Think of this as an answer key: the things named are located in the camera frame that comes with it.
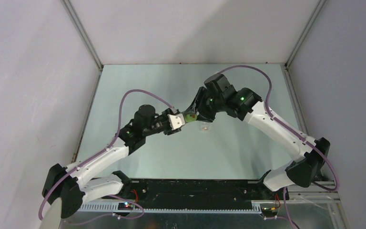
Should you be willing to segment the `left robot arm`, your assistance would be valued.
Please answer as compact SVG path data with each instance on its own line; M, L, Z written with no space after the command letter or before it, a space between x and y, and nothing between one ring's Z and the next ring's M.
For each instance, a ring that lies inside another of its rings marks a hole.
M95 179L95 176L113 163L129 156L146 142L146 137L179 132L186 124L184 115L168 108L161 114L151 105L142 105L116 134L107 147L84 161L67 166L53 165L47 174L42 195L52 205L61 200L61 219L74 215L87 202L109 195L127 198L132 186L123 172Z

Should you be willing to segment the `green pill bottle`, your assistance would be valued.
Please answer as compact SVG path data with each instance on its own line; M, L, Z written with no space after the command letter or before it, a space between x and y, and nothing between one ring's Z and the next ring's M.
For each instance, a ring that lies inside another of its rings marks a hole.
M197 114L196 113L185 114L184 120L186 123L194 122L197 120Z

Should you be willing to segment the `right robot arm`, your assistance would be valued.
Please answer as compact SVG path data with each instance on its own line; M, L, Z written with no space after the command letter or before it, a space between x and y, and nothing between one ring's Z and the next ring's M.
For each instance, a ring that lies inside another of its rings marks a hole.
M262 98L249 88L235 90L227 78L217 73L200 87L190 106L184 111L185 121L211 123L218 112L252 125L278 143L292 159L278 169L268 171L261 179L258 193L271 199L281 188L290 185L309 187L324 165L330 142L321 137L303 134L271 110Z

